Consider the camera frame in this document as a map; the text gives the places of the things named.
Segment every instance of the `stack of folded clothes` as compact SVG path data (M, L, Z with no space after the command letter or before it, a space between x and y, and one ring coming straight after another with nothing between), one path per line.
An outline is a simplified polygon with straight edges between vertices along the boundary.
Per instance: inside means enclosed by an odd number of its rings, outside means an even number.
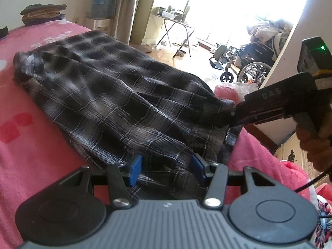
M25 26L41 24L48 21L62 20L66 15L61 14L60 11L65 10L67 5L28 5L22 10L22 21Z
M8 35L8 27L0 29L0 40L4 39Z

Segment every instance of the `clear plastic box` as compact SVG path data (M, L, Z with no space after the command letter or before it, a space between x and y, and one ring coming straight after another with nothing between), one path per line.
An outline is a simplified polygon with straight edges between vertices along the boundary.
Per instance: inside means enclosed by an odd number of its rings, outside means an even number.
M162 12L162 16L163 17L167 17L167 18L170 18L171 20L175 19L176 15L170 13L170 12L167 12L167 11L163 11Z

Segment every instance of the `blue container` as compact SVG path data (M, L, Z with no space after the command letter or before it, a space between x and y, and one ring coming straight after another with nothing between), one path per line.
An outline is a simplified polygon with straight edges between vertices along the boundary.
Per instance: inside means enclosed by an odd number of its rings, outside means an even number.
M92 0L91 18L114 18L116 0Z

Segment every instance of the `curtain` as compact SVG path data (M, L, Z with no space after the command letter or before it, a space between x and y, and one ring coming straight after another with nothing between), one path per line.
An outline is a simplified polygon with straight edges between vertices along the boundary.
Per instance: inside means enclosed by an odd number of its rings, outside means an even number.
M111 36L128 44L132 32L137 0L117 0Z

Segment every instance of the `table leg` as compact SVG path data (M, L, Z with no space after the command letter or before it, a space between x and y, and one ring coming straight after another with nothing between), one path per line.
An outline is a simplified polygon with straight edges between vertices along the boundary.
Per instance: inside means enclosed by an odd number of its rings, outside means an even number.
M166 34L164 34L164 36L159 40L157 46L160 44L160 42L164 39L164 37L168 34L168 32L172 29L172 27L175 25L175 23L173 23L173 25L170 27L169 30L166 30Z
M171 41L169 40L169 35L168 35L169 30L167 31L167 27L166 27L166 19L164 19L164 26L165 26L166 34L167 34L167 37L168 37L169 46L171 46Z
M189 50L189 57L191 57L191 53L190 53L190 46L189 46L189 36L188 36L188 29L185 27L186 32L187 32L187 42L188 42L188 50Z
M186 29L186 32L187 32L187 39L182 43L182 45L180 46L180 48L176 51L176 53L174 54L173 56L173 59L175 58L175 56L178 54L178 52L181 50L181 48L184 46L184 44L188 41L188 49L189 49L189 57L191 57L191 54L190 54L190 47L189 47L189 38L191 37L191 35L194 33L195 29L193 29L193 31L190 33L190 35L188 35L188 30L187 28L185 27Z

